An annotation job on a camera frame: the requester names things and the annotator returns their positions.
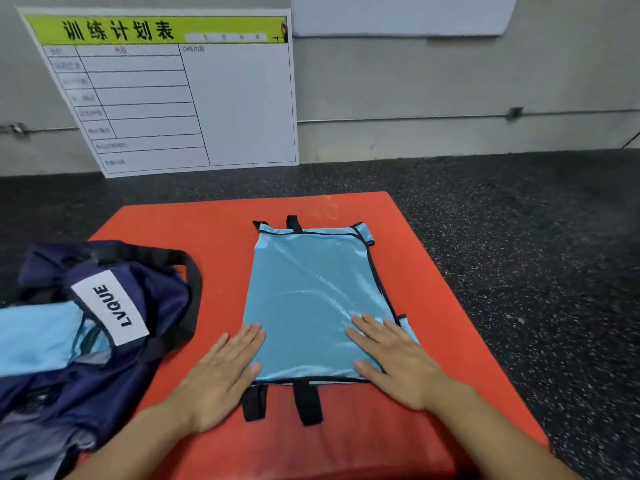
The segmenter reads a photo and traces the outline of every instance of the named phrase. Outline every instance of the hand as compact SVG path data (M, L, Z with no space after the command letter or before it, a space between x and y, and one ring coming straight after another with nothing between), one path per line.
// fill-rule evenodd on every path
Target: hand
M247 365L264 336L260 323L242 325L229 341L224 333L167 398L164 405L185 417L187 434L213 428L238 405L262 368L259 362Z
M434 409L439 390L453 379L391 320L380 323L365 314L351 320L366 336L347 327L349 338L384 368L380 372L366 360L356 360L357 373L412 410Z

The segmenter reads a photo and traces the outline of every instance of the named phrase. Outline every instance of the forearm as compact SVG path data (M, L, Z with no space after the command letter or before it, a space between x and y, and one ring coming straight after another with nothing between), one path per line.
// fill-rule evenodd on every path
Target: forearm
M433 412L486 480L579 479L466 384L451 381L444 386Z
M185 417L164 404L146 409L68 480L143 480L189 433Z

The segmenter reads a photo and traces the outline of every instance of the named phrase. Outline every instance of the red mat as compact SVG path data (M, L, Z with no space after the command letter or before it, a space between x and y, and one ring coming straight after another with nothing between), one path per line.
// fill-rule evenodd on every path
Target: red mat
M398 314L453 377L475 387L526 434L544 432L504 375L462 307L387 193L140 205L120 209L93 239L187 251L204 281L196 335L165 359L139 410L171 393L219 336L242 323L258 234L252 221L285 227L367 224L371 254ZM291 387L270 386L266 418L246 423L241 409L220 427L185 440L158 478L320 479L448 478L471 462L431 415L409 411L373 386L319 388L324 422L304 428Z

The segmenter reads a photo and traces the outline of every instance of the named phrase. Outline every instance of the training plan chart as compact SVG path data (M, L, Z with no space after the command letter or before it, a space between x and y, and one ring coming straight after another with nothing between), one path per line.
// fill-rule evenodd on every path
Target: training plan chart
M18 11L106 177L298 164L290 10Z

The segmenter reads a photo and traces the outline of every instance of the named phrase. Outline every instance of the white board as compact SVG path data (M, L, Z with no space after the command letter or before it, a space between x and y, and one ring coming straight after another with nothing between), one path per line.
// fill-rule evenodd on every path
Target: white board
M496 36L516 0L291 0L298 37Z
M298 164L290 10L18 10L106 177Z

